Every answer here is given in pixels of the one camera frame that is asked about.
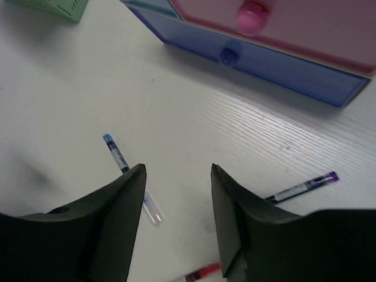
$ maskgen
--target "white table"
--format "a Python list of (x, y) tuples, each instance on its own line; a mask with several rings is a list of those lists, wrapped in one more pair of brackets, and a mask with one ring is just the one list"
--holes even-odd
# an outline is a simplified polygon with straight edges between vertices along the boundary
[(281, 205), (292, 212), (375, 207), (375, 107), (375, 83), (338, 110), (166, 47), (116, 0), (89, 1), (78, 25), (0, 2), (0, 155), (21, 150), (63, 187), (11, 190), (20, 180), (8, 154), (2, 212), (64, 204), (118, 177), (102, 140), (111, 133), (130, 165), (146, 164), (165, 217), (155, 228), (142, 213), (129, 282), (219, 259), (203, 224), (213, 162), (261, 196), (338, 172), (340, 182)]

